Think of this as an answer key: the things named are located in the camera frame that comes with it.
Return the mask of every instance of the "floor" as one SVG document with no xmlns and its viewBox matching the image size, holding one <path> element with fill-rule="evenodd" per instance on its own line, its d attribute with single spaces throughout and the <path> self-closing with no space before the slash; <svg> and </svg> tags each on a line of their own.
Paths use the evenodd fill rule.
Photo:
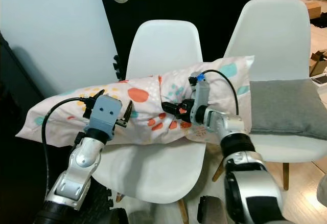
<svg viewBox="0 0 327 224">
<path fill-rule="evenodd" d="M 327 2 L 319 2 L 322 12 L 327 12 Z M 321 29 L 311 25 L 311 52 L 327 48 L 327 28 Z M 221 152 L 215 145 L 208 145 L 200 178 L 190 193 L 185 196 L 190 224 L 196 224 L 197 209 L 201 196 L 211 195 L 224 199 L 223 176 L 217 182 L 212 182 L 219 162 L 222 159 Z M 267 163 L 267 167 L 274 176 L 276 182 L 282 188 L 282 164 Z M 327 158 L 315 163 L 290 164 L 290 189 L 283 191 L 285 218 L 297 224 L 327 223 L 327 208 L 320 204 L 316 198 L 316 189 L 320 179 L 327 172 Z M 181 223 L 182 219 L 177 203 L 157 205 L 146 203 L 134 198 L 124 197 L 115 207 L 125 208 L 131 224 L 164 224 Z"/>
</svg>

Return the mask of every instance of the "wooden chair leg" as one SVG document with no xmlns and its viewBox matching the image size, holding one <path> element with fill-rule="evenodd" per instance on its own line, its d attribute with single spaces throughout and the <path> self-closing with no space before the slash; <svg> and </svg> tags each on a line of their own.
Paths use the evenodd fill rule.
<svg viewBox="0 0 327 224">
<path fill-rule="evenodd" d="M 289 179 L 290 179 L 290 163 L 283 163 L 283 187 L 284 190 L 289 188 Z"/>
<path fill-rule="evenodd" d="M 180 213 L 182 215 L 182 219 L 183 219 L 183 223 L 184 224 L 189 224 L 189 216 L 188 216 L 188 211 L 185 207 L 185 203 L 184 203 L 184 199 L 180 199 L 178 201 L 178 206 L 179 206 L 179 209 L 180 209 Z"/>
<path fill-rule="evenodd" d="M 224 159 L 220 162 L 216 173 L 213 176 L 213 182 L 216 182 L 219 176 L 224 172 Z"/>
<path fill-rule="evenodd" d="M 124 195 L 118 192 L 116 196 L 116 203 L 119 203 L 123 199 L 123 197 Z"/>
</svg>

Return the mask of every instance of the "black cable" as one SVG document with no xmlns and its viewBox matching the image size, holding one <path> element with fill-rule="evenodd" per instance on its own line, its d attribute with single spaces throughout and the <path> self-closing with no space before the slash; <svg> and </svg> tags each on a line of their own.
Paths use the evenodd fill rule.
<svg viewBox="0 0 327 224">
<path fill-rule="evenodd" d="M 71 101 L 84 101 L 85 98 L 69 98 L 66 100 L 63 100 L 61 102 L 59 102 L 58 104 L 54 105 L 49 112 L 46 114 L 46 116 L 44 117 L 44 120 L 42 122 L 42 130 L 41 130 L 41 137 L 42 137 L 42 144 L 43 144 L 43 149 L 44 149 L 44 157 L 45 157 L 45 166 L 46 166 L 46 188 L 45 188 L 45 198 L 49 193 L 49 179 L 50 179 L 50 172 L 49 172 L 49 158 L 48 158 L 48 148 L 47 148 L 47 144 L 46 144 L 46 138 L 45 138 L 45 126 L 46 126 L 46 122 L 48 121 L 51 113 L 57 109 L 59 106 L 61 106 L 62 104 L 71 102 Z"/>
<path fill-rule="evenodd" d="M 206 70 L 206 71 L 202 72 L 201 74 L 204 75 L 205 73 L 208 73 L 208 72 L 216 72 L 228 82 L 228 84 L 229 84 L 229 86 L 230 86 L 230 88 L 231 88 L 231 90 L 233 91 L 233 94 L 234 94 L 235 106 L 236 106 L 236 115 L 238 115 L 239 114 L 239 102 L 237 100 L 237 94 L 235 92 L 233 84 L 230 82 L 230 80 L 223 73 L 221 73 L 220 71 L 217 71 L 217 70 L 213 70 L 213 69 Z"/>
</svg>

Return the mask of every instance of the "white wall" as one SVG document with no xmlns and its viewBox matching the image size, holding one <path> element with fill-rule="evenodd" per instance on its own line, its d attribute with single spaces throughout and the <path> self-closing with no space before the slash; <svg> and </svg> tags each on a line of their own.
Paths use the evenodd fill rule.
<svg viewBox="0 0 327 224">
<path fill-rule="evenodd" d="M 1 0 L 0 30 L 45 96 L 117 81 L 101 0 Z"/>
</svg>

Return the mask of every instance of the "chair backrest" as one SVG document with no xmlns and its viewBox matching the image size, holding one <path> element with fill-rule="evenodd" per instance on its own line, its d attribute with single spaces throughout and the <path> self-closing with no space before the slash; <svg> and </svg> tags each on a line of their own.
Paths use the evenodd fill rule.
<svg viewBox="0 0 327 224">
<path fill-rule="evenodd" d="M 126 79 L 147 77 L 202 62 L 195 25 L 179 20 L 150 20 L 134 37 Z"/>
<path fill-rule="evenodd" d="M 243 8 L 224 57 L 254 55 L 250 80 L 309 77 L 310 21 L 299 0 L 251 0 Z"/>
</svg>

